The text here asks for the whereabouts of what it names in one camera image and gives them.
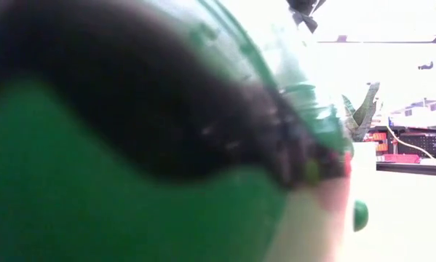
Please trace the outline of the small green toy lime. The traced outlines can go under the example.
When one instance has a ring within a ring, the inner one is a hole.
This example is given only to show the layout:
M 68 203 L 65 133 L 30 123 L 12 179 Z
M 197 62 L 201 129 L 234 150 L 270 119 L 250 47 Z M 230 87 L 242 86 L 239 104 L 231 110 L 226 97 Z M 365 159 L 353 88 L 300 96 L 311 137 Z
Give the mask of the small green toy lime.
M 369 209 L 366 203 L 361 200 L 354 201 L 354 231 L 364 229 L 369 220 Z

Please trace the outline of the green snake plant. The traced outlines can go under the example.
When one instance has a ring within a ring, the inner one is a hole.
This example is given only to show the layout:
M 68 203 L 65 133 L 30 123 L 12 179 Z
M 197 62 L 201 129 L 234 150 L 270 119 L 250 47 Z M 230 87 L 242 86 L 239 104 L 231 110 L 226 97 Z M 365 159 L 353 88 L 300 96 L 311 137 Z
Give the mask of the green snake plant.
M 354 108 L 347 96 L 342 95 L 346 114 L 344 126 L 354 142 L 362 142 L 370 129 L 373 116 L 376 112 L 376 94 L 379 87 L 379 82 L 369 83 L 365 98 L 357 109 Z

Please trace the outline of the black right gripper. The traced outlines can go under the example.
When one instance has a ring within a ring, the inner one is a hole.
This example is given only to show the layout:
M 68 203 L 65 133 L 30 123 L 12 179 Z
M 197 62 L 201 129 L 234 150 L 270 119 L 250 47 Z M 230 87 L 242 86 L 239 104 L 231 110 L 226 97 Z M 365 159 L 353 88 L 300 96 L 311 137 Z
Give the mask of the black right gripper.
M 313 13 L 318 10 L 326 0 L 286 0 L 296 25 L 304 24 L 311 33 L 317 29 L 318 24 L 313 19 Z

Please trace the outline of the red and black cart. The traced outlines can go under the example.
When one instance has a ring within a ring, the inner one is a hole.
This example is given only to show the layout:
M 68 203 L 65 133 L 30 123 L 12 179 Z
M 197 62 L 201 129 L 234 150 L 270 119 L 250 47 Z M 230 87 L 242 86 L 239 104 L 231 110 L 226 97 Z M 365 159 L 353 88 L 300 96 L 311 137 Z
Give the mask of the red and black cart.
M 420 164 L 436 159 L 435 128 L 376 126 L 363 141 L 376 143 L 378 162 Z

